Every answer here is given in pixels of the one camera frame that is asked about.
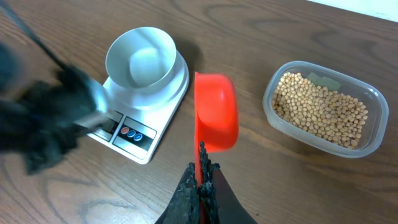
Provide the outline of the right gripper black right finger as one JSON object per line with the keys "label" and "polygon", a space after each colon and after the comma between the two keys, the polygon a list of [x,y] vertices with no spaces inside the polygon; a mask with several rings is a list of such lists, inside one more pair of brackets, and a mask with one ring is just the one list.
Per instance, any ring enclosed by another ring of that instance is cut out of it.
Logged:
{"label": "right gripper black right finger", "polygon": [[203,183],[199,186],[199,193],[204,205],[205,223],[256,224],[235,196],[220,165],[208,157],[203,141],[200,143],[200,162]]}

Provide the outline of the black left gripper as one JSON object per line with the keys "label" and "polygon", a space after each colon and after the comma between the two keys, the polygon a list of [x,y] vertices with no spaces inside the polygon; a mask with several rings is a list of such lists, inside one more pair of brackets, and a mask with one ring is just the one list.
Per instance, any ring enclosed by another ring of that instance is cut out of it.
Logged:
{"label": "black left gripper", "polygon": [[31,146],[76,146],[78,138],[94,131],[109,113],[109,96],[96,80],[70,67],[57,71],[58,85],[36,81],[30,87],[35,131]]}

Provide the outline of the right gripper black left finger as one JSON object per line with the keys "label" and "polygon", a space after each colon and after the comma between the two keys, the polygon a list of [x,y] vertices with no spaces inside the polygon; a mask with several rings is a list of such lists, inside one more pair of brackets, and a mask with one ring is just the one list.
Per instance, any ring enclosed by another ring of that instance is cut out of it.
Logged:
{"label": "right gripper black left finger", "polygon": [[199,224],[200,200],[195,179],[195,165],[190,162],[175,192],[155,224]]}

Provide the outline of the white digital kitchen scale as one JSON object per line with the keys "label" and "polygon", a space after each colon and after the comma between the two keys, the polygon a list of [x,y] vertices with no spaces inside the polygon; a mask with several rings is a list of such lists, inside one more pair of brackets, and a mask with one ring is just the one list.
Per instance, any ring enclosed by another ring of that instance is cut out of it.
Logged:
{"label": "white digital kitchen scale", "polygon": [[148,163],[188,88],[189,71],[179,52],[174,69],[172,81],[149,95],[132,93],[108,78],[103,87],[111,110],[104,126],[89,137],[139,164]]}

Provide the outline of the red plastic scoop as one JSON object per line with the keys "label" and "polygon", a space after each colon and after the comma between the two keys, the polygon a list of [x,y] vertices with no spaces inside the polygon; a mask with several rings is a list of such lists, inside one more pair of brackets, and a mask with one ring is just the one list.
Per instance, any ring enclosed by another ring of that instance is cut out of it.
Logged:
{"label": "red plastic scoop", "polygon": [[[195,179],[203,183],[200,162],[200,143],[205,143],[208,153],[231,149],[238,139],[238,108],[232,81],[219,73],[198,73],[194,80],[195,107]],[[204,205],[200,200],[200,223],[204,221]]]}

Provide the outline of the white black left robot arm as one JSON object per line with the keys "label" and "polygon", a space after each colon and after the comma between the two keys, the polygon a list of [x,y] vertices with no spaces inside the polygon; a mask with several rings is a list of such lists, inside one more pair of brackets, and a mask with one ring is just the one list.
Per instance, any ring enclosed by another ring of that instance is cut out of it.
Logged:
{"label": "white black left robot arm", "polygon": [[80,69],[69,65],[54,75],[57,84],[36,80],[17,98],[1,100],[1,152],[19,153],[29,175],[61,162],[110,109],[102,85]]}

